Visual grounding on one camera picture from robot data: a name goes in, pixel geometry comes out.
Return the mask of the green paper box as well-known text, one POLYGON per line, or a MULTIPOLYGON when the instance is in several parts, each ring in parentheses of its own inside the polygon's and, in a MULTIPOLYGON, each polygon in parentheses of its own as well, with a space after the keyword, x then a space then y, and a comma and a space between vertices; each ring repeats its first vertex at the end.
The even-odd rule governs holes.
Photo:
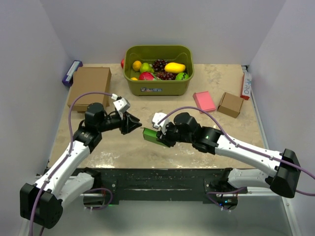
POLYGON ((149 129, 149 128, 143 128, 143 139, 145 141, 166 147, 165 144, 163 144, 162 142, 160 142, 157 138, 157 131, 149 129))

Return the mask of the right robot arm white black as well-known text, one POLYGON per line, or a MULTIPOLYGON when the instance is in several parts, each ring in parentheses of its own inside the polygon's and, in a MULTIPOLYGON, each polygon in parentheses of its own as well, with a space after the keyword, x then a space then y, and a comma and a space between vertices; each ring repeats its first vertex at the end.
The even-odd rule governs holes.
POLYGON ((199 152, 229 157, 252 167, 228 170, 218 184, 213 184, 218 191, 231 193, 242 187, 262 187, 286 198, 293 198, 297 192, 301 171, 292 150, 279 152, 250 145, 218 128, 201 126, 189 113, 180 113, 173 121, 164 113, 155 113, 152 124, 158 130, 157 141, 167 147, 189 143, 199 152))

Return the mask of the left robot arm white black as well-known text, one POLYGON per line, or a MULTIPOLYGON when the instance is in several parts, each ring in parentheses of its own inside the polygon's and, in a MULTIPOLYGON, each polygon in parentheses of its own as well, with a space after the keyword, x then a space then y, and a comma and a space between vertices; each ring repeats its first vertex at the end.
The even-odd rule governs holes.
POLYGON ((130 103, 126 99, 120 98, 113 105, 115 110, 109 115, 102 104, 90 104, 57 162, 34 184, 23 185, 20 189, 21 217, 51 229, 67 204, 85 191, 96 193, 101 189, 99 174, 85 171, 73 180, 69 177, 99 144, 103 132, 119 129, 125 135, 141 127, 140 120, 128 113, 130 103))

